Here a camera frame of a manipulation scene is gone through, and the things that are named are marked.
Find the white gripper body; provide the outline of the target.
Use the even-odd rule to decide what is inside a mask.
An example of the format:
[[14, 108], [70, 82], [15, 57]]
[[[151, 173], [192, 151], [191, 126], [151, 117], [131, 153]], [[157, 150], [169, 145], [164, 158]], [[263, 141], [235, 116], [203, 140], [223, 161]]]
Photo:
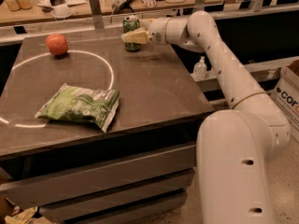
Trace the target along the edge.
[[154, 19], [149, 25], [149, 34], [151, 40], [155, 44], [167, 45], [166, 26], [169, 23], [169, 18]]

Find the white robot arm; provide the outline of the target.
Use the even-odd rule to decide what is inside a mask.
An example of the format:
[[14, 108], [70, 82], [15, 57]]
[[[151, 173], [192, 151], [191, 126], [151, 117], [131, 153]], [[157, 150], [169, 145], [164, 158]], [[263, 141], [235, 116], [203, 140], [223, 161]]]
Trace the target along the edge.
[[265, 159], [288, 145], [291, 125], [281, 109], [222, 41], [205, 11], [143, 20], [124, 42], [202, 50], [229, 108], [209, 115], [197, 134], [203, 224], [276, 224]]

